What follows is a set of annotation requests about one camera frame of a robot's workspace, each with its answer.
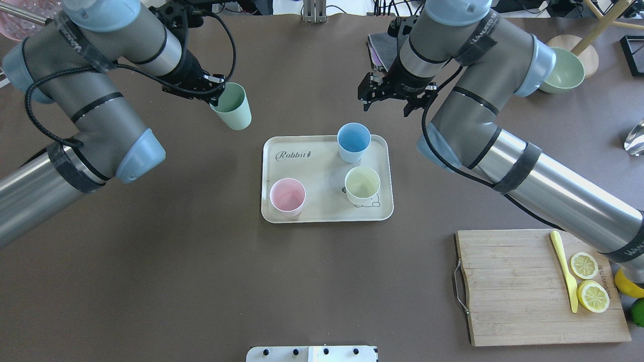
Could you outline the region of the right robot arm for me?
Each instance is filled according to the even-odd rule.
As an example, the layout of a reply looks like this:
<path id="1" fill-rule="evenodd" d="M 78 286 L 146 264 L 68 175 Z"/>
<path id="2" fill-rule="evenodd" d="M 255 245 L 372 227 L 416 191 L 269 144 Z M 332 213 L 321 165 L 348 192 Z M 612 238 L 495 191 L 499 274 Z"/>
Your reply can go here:
<path id="1" fill-rule="evenodd" d="M 495 192 L 570 232 L 642 286 L 642 210 L 618 199 L 513 135 L 497 122 L 513 96 L 535 92 L 552 73 L 554 51 L 492 9 L 490 1 L 427 1 L 382 78 L 367 75 L 357 97 L 425 108 L 428 85 L 449 63 L 464 68 L 428 122 L 438 163 L 457 158 Z"/>

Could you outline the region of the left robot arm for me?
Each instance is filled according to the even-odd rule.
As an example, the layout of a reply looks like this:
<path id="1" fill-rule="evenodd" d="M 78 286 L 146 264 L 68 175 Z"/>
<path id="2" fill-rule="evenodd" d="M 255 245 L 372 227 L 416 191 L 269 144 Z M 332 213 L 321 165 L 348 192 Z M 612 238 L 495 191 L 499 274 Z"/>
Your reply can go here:
<path id="1" fill-rule="evenodd" d="M 63 1 L 55 18 L 3 59 L 28 117 L 52 143 L 2 180 L 2 246 L 109 179 L 131 183 L 163 162 L 163 147 L 108 71 L 131 69 L 177 96 L 218 103 L 228 78 L 204 71 L 177 38 L 192 15 L 212 12 L 175 5 L 178 30 L 163 9 L 139 1 Z"/>

